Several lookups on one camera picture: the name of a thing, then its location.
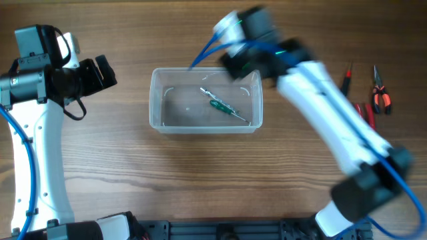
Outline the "clear plastic container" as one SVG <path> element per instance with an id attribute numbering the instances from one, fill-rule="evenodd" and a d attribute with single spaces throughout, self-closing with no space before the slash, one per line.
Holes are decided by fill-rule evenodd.
<path id="1" fill-rule="evenodd" d="M 249 123 L 209 104 L 206 88 L 239 111 Z M 157 68 L 151 77 L 149 123 L 165 134 L 253 133 L 263 123 L 260 72 L 232 79 L 221 67 Z"/>

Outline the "green handled screwdriver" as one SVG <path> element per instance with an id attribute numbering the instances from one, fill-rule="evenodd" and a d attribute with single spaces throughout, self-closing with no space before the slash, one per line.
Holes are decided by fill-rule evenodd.
<path id="1" fill-rule="evenodd" d="M 240 117 L 237 113 L 235 113 L 233 110 L 231 110 L 229 107 L 226 107 L 224 104 L 220 103 L 219 101 L 216 100 L 210 100 L 209 104 L 216 108 L 217 110 L 220 110 L 228 115 L 233 115 L 234 117 L 237 117 L 243 121 L 245 121 L 246 123 L 249 123 L 249 121 L 247 121 L 246 119 L 244 119 L 243 117 Z"/>

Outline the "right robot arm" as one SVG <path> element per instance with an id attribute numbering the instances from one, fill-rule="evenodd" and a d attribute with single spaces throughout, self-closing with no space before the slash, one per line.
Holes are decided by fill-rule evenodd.
<path id="1" fill-rule="evenodd" d="M 343 237 L 400 194 L 413 196 L 406 183 L 409 152 L 391 146 L 359 116 L 300 40 L 280 39 L 264 8 L 229 13 L 213 27 L 213 36 L 226 50 L 220 61 L 233 78 L 258 70 L 275 79 L 278 92 L 318 132 L 344 173 L 330 202 L 315 214 L 313 234 Z"/>

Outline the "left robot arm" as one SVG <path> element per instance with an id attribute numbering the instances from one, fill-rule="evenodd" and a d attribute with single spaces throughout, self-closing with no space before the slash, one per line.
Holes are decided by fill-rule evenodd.
<path id="1" fill-rule="evenodd" d="M 65 187 L 61 152 L 66 107 L 114 86 L 104 55 L 79 60 L 70 33 L 51 25 L 17 29 L 19 58 L 1 76 L 1 116 L 14 154 L 12 239 L 145 239 L 130 212 L 76 222 Z"/>

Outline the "silver combination wrench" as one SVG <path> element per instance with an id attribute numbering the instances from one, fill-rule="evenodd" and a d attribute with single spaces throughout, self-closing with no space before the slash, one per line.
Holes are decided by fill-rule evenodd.
<path id="1" fill-rule="evenodd" d="M 230 109 L 233 113 L 236 113 L 236 114 L 239 113 L 239 111 L 237 109 L 233 108 L 231 105 L 229 105 L 228 103 L 226 103 L 223 100 L 221 100 L 218 96 L 214 95 L 211 91 L 207 90 L 206 88 L 201 87 L 200 91 L 204 95 L 207 95 L 208 97 L 212 98 L 213 100 L 218 101 L 219 103 L 221 103 L 222 105 L 224 105 L 225 107 L 227 107 L 228 109 Z"/>

